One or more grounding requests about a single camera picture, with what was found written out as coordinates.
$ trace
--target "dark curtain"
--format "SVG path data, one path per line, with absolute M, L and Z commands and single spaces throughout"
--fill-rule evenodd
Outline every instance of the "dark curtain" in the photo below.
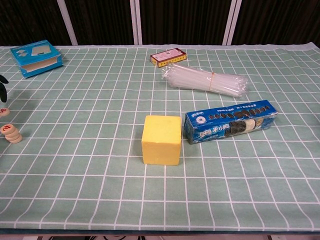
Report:
M 233 45 L 320 47 L 320 0 L 242 0 Z
M 1 0 L 0 46 L 71 45 L 57 0 Z
M 79 45 L 133 45 L 130 0 L 65 0 Z
M 221 45 L 231 0 L 140 0 L 143 44 Z

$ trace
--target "table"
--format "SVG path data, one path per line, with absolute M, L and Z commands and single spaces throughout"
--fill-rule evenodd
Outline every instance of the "table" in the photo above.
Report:
M 151 54 L 166 46 L 61 46 L 64 66 L 24 79 L 7 47 L 19 144 L 0 139 L 0 233 L 320 232 L 320 50 L 178 46 L 182 65 L 245 75 L 241 98 L 170 87 Z M 144 165 L 146 115 L 269 100 L 270 129 L 190 145 L 178 166 Z

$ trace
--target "stack of chess pieces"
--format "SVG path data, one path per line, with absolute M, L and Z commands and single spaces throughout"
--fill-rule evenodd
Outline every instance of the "stack of chess pieces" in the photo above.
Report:
M 10 110 L 8 108 L 0 108 L 0 117 L 4 117 L 9 115 Z M 7 139 L 12 144 L 17 144 L 21 142 L 22 135 L 18 131 L 18 129 L 12 124 L 6 124 L 0 128 L 0 132 L 4 135 L 5 139 Z

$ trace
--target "blue box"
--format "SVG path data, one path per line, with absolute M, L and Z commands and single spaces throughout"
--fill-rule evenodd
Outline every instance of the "blue box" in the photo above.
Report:
M 268 129 L 278 112 L 268 100 L 187 112 L 184 134 L 190 144 Z
M 47 40 L 14 47 L 10 50 L 24 78 L 63 65 L 61 54 Z

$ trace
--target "yellow sponge cube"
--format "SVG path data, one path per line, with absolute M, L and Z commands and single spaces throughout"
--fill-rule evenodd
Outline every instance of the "yellow sponge cube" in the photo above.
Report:
M 178 165 L 181 149 L 181 117 L 145 117 L 142 134 L 144 164 Z

